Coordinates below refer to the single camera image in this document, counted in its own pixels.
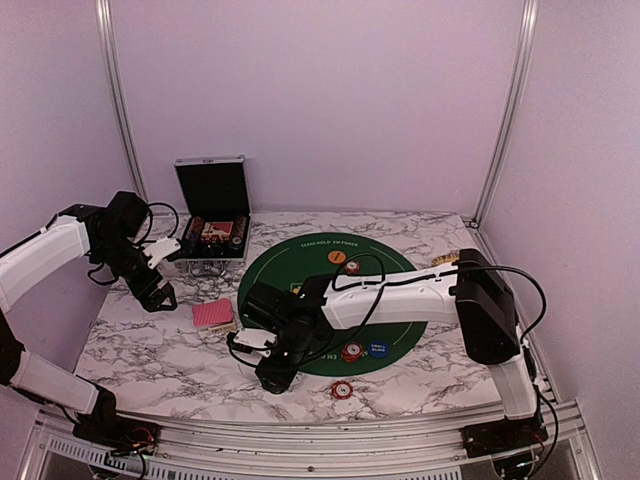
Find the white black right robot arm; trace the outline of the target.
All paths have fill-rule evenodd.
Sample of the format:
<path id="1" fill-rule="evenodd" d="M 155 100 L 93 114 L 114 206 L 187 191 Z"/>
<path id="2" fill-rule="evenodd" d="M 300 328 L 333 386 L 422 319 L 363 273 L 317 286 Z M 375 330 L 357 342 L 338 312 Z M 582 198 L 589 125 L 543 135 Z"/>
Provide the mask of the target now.
<path id="1" fill-rule="evenodd" d="M 502 401 L 506 418 L 497 423 L 495 438 L 515 448 L 533 433 L 539 401 L 504 271 L 475 249 L 461 250 L 447 264 L 396 273 L 364 252 L 329 274 L 308 277 L 296 292 L 255 281 L 241 314 L 268 337 L 260 346 L 258 378 L 280 394 L 319 357 L 339 351 L 358 362 L 368 352 L 361 336 L 378 326 L 457 325 L 467 357 L 489 370 Z"/>

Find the left aluminium frame post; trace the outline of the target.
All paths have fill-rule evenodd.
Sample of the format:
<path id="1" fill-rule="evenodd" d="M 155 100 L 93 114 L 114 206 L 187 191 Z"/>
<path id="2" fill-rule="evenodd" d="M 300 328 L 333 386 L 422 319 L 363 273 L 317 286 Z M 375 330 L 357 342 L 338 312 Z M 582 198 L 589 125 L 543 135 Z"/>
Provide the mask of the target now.
<path id="1" fill-rule="evenodd" d="M 142 169 L 136 151 L 120 73 L 111 2 L 109 0 L 96 0 L 95 9 L 106 70 L 106 78 L 127 169 L 135 193 L 143 200 L 147 201 L 148 194 L 145 188 Z"/>

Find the right aluminium frame post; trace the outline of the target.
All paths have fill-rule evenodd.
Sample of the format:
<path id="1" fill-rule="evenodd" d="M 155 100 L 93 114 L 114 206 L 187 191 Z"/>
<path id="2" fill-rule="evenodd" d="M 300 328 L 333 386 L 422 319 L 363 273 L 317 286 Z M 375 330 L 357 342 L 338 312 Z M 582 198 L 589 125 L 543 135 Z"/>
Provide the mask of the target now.
<path id="1" fill-rule="evenodd" d="M 499 177 L 506 162 L 511 134 L 523 100 L 534 47 L 535 30 L 539 14 L 538 0 L 523 2 L 520 28 L 515 47 L 513 68 L 507 89 L 507 97 L 491 160 L 469 226 L 479 229 L 486 219 L 497 190 Z"/>

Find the aluminium frame post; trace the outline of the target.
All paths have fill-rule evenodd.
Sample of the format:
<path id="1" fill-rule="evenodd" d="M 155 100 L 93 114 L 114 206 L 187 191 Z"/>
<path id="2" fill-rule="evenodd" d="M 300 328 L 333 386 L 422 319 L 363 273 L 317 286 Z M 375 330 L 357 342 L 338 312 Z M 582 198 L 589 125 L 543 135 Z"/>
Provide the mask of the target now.
<path id="1" fill-rule="evenodd" d="M 515 47 L 513 68 L 507 89 L 507 97 L 491 160 L 469 226 L 479 229 L 486 219 L 497 190 L 499 177 L 506 162 L 511 134 L 523 100 L 534 47 L 535 30 L 539 14 L 538 0 L 523 2 L 520 28 Z"/>
<path id="2" fill-rule="evenodd" d="M 142 169 L 136 151 L 120 73 L 111 2 L 109 0 L 96 0 L 95 9 L 106 70 L 106 78 L 127 169 L 135 193 L 143 200 L 147 201 L 148 194 L 145 188 Z"/>

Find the blue small blind button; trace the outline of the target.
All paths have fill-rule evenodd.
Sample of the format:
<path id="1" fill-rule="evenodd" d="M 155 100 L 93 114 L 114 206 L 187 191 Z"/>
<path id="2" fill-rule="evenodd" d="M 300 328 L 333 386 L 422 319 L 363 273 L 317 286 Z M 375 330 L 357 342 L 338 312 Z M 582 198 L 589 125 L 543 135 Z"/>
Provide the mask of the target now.
<path id="1" fill-rule="evenodd" d="M 390 346 L 384 341 L 372 341 L 367 345 L 367 353 L 372 358 L 383 359 L 389 356 Z"/>

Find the red beige 5 chip stack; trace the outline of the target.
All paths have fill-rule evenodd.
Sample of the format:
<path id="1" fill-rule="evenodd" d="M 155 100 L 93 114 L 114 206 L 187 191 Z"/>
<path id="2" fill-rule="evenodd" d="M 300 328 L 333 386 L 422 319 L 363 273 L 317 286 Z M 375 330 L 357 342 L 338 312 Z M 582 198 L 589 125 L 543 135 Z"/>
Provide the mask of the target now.
<path id="1" fill-rule="evenodd" d="M 331 394 L 335 399 L 346 400 L 353 395 L 353 387 L 347 381 L 336 381 L 331 386 Z"/>

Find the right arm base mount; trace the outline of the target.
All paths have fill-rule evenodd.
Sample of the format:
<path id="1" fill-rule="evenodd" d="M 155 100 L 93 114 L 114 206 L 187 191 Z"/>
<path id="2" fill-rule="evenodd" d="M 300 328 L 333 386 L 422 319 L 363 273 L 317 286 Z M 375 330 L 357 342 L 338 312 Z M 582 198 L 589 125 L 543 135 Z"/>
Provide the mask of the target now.
<path id="1" fill-rule="evenodd" d="M 461 429 L 463 447 L 469 458 L 499 454 L 546 441 L 547 429 L 535 419 L 502 419 Z"/>

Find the round green poker mat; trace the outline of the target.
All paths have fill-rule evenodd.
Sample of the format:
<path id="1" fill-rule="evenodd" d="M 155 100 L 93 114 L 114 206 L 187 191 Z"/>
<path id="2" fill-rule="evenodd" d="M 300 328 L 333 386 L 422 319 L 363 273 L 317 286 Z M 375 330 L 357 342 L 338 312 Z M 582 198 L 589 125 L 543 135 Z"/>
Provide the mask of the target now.
<path id="1" fill-rule="evenodd" d="M 248 267 L 238 288 L 237 302 L 243 304 L 250 288 L 257 281 L 281 291 L 292 292 L 304 281 L 316 275 L 333 275 L 339 265 L 328 260 L 330 251 L 343 251 L 347 258 L 357 255 L 360 276 L 380 278 L 380 269 L 387 274 L 407 273 L 413 276 L 416 267 L 396 249 L 371 238 L 348 233 L 313 233 L 283 241 L 260 254 Z M 399 287 L 386 288 L 376 309 L 361 331 L 335 333 L 334 349 L 323 357 L 303 366 L 300 371 L 309 375 L 346 378 L 372 373 L 386 368 L 409 353 L 422 337 L 427 323 L 424 313 L 409 305 L 402 308 L 397 294 Z M 390 354 L 383 359 L 372 358 L 367 345 L 384 341 Z M 345 345 L 358 343 L 363 356 L 354 363 L 341 358 Z"/>

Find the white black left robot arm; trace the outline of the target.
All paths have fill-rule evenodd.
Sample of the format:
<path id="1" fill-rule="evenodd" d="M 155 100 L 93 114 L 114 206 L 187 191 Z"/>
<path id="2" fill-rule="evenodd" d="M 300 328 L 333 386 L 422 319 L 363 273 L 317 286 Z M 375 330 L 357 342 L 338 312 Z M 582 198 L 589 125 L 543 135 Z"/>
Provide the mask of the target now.
<path id="1" fill-rule="evenodd" d="M 141 229 L 153 212 L 121 191 L 108 205 L 75 204 L 1 254 L 1 384 L 32 401 L 64 407 L 106 445 L 125 438 L 116 397 L 74 372 L 100 288 L 121 281 L 144 311 L 178 302 L 161 262 L 178 239 Z"/>

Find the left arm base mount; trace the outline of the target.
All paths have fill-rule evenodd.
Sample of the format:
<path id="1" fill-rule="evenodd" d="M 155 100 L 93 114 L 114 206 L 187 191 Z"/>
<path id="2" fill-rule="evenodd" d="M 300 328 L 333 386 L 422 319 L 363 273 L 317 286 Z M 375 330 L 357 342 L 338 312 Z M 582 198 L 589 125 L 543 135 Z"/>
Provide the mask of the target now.
<path id="1" fill-rule="evenodd" d="M 73 428 L 75 437 L 109 447 L 116 457 L 153 453 L 159 434 L 156 423 L 121 416 L 98 420 L 81 415 Z"/>

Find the front aluminium rail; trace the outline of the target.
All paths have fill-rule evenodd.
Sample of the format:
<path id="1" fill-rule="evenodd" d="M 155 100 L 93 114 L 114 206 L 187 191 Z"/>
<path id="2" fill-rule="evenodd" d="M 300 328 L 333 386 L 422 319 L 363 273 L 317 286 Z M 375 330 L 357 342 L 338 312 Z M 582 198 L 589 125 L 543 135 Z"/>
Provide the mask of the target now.
<path id="1" fill-rule="evenodd" d="M 154 453 L 111 458 L 77 439 L 57 409 L 38 414 L 19 479 L 504 479 L 509 466 L 540 466 L 538 479 L 602 474 L 574 402 L 542 410 L 549 438 L 531 447 L 468 456 L 463 429 L 496 420 L 497 405 L 397 419 L 242 423 L 155 417 Z"/>

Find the red playing card deck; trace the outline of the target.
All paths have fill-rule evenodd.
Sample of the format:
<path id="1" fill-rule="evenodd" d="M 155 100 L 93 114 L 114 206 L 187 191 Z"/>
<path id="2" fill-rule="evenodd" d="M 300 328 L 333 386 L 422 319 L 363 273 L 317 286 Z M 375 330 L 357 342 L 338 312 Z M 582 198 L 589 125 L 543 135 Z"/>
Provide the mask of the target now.
<path id="1" fill-rule="evenodd" d="M 212 331 L 233 331 L 236 322 L 231 300 L 219 300 L 192 307 L 193 325 L 198 329 Z"/>

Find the woven bamboo tray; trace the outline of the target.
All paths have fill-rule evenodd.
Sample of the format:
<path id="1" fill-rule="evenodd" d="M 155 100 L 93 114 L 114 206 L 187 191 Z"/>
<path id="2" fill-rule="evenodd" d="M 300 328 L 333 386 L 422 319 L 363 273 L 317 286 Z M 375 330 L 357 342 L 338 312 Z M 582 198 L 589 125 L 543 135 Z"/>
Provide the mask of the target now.
<path id="1" fill-rule="evenodd" d="M 447 254 L 439 255 L 431 261 L 432 267 L 439 267 L 442 265 L 455 265 L 460 258 L 458 251 L 452 251 Z"/>

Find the aluminium poker chip case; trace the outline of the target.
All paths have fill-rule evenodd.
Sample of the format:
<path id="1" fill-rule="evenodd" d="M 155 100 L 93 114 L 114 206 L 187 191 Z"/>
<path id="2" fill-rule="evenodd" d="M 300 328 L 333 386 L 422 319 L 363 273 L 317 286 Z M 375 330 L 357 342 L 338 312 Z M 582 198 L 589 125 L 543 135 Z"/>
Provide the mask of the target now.
<path id="1" fill-rule="evenodd" d="M 174 162 L 188 222 L 179 262 L 239 263 L 246 257 L 252 207 L 246 158 L 205 156 Z"/>

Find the orange round big blind button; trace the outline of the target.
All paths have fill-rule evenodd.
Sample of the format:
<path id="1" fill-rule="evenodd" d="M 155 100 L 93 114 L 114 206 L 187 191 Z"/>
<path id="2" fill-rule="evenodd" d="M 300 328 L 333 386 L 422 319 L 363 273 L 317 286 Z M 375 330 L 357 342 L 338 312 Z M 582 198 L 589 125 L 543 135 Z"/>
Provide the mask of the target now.
<path id="1" fill-rule="evenodd" d="M 330 251 L 328 254 L 328 260 L 331 264 L 340 265 L 347 259 L 347 255 L 340 250 Z"/>

